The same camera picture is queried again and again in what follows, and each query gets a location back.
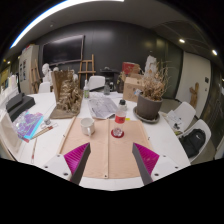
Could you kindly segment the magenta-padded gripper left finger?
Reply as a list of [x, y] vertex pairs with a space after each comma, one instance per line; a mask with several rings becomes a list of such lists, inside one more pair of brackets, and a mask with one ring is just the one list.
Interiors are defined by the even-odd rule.
[[78, 185], [83, 176], [90, 153], [90, 144], [85, 143], [65, 155], [57, 154], [44, 164], [42, 168], [45, 171]]

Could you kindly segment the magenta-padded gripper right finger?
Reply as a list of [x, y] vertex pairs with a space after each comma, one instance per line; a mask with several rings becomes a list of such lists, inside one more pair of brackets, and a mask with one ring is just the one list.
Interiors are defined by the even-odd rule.
[[140, 144], [133, 144], [132, 153], [144, 185], [168, 176], [180, 169], [168, 156], [159, 155]]

